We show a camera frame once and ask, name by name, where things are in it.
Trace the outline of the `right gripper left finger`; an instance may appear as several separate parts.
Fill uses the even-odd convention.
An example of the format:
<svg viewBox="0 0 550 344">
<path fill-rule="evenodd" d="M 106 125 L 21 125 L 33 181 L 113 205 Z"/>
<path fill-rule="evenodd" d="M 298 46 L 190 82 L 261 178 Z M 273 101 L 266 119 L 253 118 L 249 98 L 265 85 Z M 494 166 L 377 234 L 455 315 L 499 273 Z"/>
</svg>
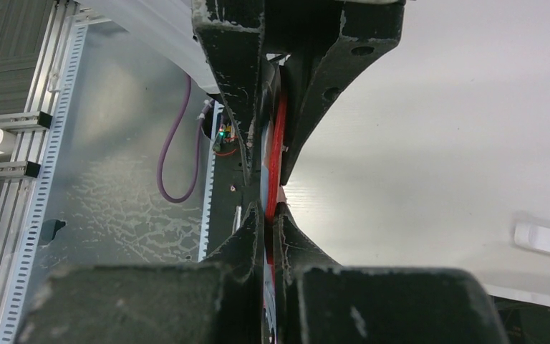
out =
<svg viewBox="0 0 550 344">
<path fill-rule="evenodd" d="M 68 266 L 36 293 L 15 343 L 262 343 L 264 216 L 197 263 Z"/>
</svg>

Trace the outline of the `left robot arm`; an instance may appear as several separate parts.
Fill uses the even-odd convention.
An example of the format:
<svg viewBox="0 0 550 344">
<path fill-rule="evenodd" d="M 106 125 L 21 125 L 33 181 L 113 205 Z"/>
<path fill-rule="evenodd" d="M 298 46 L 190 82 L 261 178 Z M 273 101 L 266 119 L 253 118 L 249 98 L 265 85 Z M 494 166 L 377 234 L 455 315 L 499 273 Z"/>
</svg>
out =
<svg viewBox="0 0 550 344">
<path fill-rule="evenodd" d="M 220 101 L 240 133 L 242 166 L 254 142 L 269 83 L 269 54 L 281 54 L 287 96 L 281 183 L 339 95 L 398 46 L 404 1 L 88 1 L 190 75 Z"/>
</svg>

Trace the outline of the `red leather card holder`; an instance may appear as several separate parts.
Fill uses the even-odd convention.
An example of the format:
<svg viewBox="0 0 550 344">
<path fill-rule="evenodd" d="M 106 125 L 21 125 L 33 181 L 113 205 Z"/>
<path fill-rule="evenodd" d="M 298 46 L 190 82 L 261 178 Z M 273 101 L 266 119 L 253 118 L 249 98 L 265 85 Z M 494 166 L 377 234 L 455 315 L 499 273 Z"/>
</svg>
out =
<svg viewBox="0 0 550 344">
<path fill-rule="evenodd" d="M 277 342 L 276 290 L 272 224 L 281 190 L 281 156 L 287 113 L 285 76 L 280 64 L 270 66 L 273 72 L 261 106 L 266 111 L 261 139 L 260 200 L 264 213 L 264 321 L 266 343 Z"/>
</svg>

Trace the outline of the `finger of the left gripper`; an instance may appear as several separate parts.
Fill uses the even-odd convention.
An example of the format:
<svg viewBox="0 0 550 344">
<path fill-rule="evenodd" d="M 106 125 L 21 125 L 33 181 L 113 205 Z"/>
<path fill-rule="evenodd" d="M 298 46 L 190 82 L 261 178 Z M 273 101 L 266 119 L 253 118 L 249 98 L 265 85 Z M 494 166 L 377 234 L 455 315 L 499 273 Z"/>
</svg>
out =
<svg viewBox="0 0 550 344">
<path fill-rule="evenodd" d="M 398 46 L 404 1 L 324 1 L 309 36 L 284 64 L 288 113 L 281 183 L 337 98 L 370 65 Z"/>
<path fill-rule="evenodd" d="M 238 133 L 245 184 L 255 162 L 257 99 L 264 42 L 264 1 L 195 0 L 193 31 Z"/>
</svg>

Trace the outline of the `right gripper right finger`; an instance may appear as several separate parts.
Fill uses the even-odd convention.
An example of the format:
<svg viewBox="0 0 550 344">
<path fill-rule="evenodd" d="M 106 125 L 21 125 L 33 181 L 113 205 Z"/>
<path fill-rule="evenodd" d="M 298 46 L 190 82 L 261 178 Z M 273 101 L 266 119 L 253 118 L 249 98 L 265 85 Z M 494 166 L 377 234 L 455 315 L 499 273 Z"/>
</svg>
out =
<svg viewBox="0 0 550 344">
<path fill-rule="evenodd" d="M 346 267 L 297 225 L 272 224 L 279 343 L 507 343 L 477 279 L 461 269 Z"/>
</svg>

